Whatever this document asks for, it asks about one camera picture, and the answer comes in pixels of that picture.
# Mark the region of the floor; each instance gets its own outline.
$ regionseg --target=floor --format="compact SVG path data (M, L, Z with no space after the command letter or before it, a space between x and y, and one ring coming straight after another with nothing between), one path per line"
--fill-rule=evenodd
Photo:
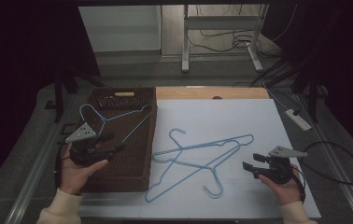
M231 7L228 11L228 6L222 6L215 11L206 10L202 7L202 13L215 13L222 15L227 12L238 11L239 7ZM175 13L180 14L180 8L175 8ZM245 13L250 12L250 7L242 9ZM191 13L195 13L195 7L191 7ZM163 29L163 43L167 43L167 38L170 39L175 35L167 35ZM98 55L97 62L102 74L98 79L108 86L112 87L146 87L146 86L228 86L228 87L247 87L249 83L259 74L254 70L249 56L245 50L240 50L232 54L218 53L208 54L206 49L191 47L191 53L195 57L191 57L191 69L188 74L181 71L181 38L173 39L174 44L165 44L162 49L163 56L159 55L125 55L125 56L107 56L105 54ZM208 44L211 48L228 48L229 40L219 41L211 38L202 38L201 35L192 34L191 40L197 41L199 44ZM263 67L268 68L274 64L277 59L261 59ZM9 212L16 202L21 188L24 187L27 176L35 167L37 157L43 148L53 149L49 154L49 159L45 162L45 167L42 173L37 177L38 182L34 185L32 199L27 201L26 209L21 212L21 223L34 223L40 210L48 206L54 195L53 183L53 161L55 158L58 142L68 132L73 130L78 113L74 108L78 108L85 101L92 84L77 78L79 92L77 94L64 93L65 113L60 124L55 124L54 111L44 109L44 105L54 99L53 85L41 90L37 95L37 105L33 116L27 124L23 134L13 148L9 157L0 169L0 223L4 223L9 215ZM293 82L293 77L284 80L275 85L270 92L275 95L275 98L280 101L283 106L295 108L296 102L303 108L306 108L306 100L304 94L295 95L290 91L290 84ZM310 121L304 110L301 116L307 119L315 132L302 132L288 117L285 116L284 107L277 104L280 117L284 123L286 131L289 135L294 148L304 150L309 144L318 140L333 141L341 146L348 148L353 153L353 138L343 128L342 125L335 119L330 110L327 108L323 100L318 100L318 123ZM312 157L306 160L306 163L318 167L327 175L333 175L331 165L324 154L323 148L316 147L312 150ZM338 148L332 149L335 157L345 167L346 175L353 180L353 161L342 153ZM346 197L349 193L344 185L335 184L329 180L325 180L314 172L304 168L304 174L313 196L318 204L318 209L322 215L322 219L318 223L353 223L353 203ZM97 218L83 218L83 223L163 223L153 221L134 221L134 220L103 220ZM201 222L183 222L183 223L203 223ZM239 223L281 223L280 220L260 220L260 221L244 221Z
M259 5L189 5L189 16L251 16L258 15L261 7ZM162 55L180 55L183 44L183 6L162 6ZM190 30L188 32L191 40L189 51L195 54L240 54L246 51L246 46L240 44L233 48L233 35L252 35L252 31L230 31L230 30ZM276 51L278 46L273 44L265 36L260 35L262 50ZM210 49L195 47L194 45L206 46Z

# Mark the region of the wall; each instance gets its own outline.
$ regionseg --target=wall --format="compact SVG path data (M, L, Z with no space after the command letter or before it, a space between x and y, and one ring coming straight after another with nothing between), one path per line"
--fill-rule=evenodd
M80 7L94 52L161 48L160 7Z

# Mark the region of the human hand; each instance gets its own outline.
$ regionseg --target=human hand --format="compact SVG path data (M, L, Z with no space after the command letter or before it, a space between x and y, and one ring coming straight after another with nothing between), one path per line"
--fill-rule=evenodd
M293 174L299 179L298 167L295 164L291 164L291 166L293 167ZM295 203L301 200L299 187L293 179L286 184L278 185L264 175L259 175L258 178L275 193L281 205Z
M69 157L69 149L71 146L71 143L68 144L63 158ZM92 175L95 171L104 168L109 163L109 161L98 161L89 167L81 167L75 165L70 159L63 160L62 163L60 190L67 194L74 195L79 194L81 188L83 188L83 186L86 184L90 175Z

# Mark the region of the sleeve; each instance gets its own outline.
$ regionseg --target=sleeve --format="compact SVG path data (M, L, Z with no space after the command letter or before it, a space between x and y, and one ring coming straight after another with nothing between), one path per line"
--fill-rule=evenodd
M317 224L316 221L308 219L304 211L303 203L289 203L280 206L284 224Z
M44 208L40 212L40 217L36 224L80 224L81 220L78 216L78 207L81 200L82 196L70 195L57 189L57 194L53 202L50 207Z

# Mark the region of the brown basket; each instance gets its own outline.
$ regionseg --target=brown basket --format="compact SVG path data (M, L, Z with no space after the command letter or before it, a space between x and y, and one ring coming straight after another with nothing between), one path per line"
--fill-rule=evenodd
M148 113L151 114L125 141L125 149L116 153L107 167L89 178L82 192L146 191L157 116L155 88L94 88L87 104L92 105L106 119L144 107L142 112L107 121L101 135L113 133L114 138L102 143L99 150L107 150L120 144ZM82 108L85 121L99 133L103 126L100 117L89 106Z

